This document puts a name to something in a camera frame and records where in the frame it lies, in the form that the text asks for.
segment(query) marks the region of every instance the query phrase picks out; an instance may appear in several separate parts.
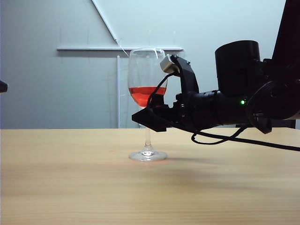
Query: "wooden table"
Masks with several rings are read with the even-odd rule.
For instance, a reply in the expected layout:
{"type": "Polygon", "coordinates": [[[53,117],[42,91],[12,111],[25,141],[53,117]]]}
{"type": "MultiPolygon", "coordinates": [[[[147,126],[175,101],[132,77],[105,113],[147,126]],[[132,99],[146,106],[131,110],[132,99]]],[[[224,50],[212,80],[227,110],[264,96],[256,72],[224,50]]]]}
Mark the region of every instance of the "wooden table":
{"type": "MultiPolygon", "coordinates": [[[[300,145],[288,128],[240,136],[300,145]]],[[[1,130],[1,224],[300,224],[300,152],[190,137],[153,133],[168,159],[136,162],[141,129],[1,130]]]]}

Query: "robotic arm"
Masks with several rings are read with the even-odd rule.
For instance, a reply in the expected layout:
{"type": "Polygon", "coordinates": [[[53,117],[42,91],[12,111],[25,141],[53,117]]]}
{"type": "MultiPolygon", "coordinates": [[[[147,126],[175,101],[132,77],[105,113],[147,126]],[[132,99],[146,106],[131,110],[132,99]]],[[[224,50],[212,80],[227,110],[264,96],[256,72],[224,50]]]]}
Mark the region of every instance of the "robotic arm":
{"type": "Polygon", "coordinates": [[[132,115],[132,120],[157,132],[176,127],[199,133],[219,125],[250,124],[266,134],[272,131],[270,119],[300,119],[299,11],[300,0],[286,1],[272,59],[260,61],[255,41],[218,48],[219,90],[199,93],[190,62],[167,55],[161,68],[167,77],[180,78],[177,101],[170,108],[154,91],[147,107],[132,115]]]}

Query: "wall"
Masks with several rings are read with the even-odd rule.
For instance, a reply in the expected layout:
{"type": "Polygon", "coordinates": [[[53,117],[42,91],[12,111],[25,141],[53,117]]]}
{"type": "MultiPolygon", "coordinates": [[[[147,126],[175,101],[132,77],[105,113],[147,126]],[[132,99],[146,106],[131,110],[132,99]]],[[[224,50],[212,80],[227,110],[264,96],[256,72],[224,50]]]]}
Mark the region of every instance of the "wall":
{"type": "MultiPolygon", "coordinates": [[[[201,91],[218,88],[214,51],[256,40],[271,58],[284,0],[97,0],[123,46],[178,46],[201,91]]],[[[121,56],[121,125],[136,127],[123,52],[57,52],[59,45],[116,46],[90,0],[2,0],[2,128],[114,128],[116,56],[121,56]]],[[[168,83],[167,103],[180,91],[168,83]]]]}

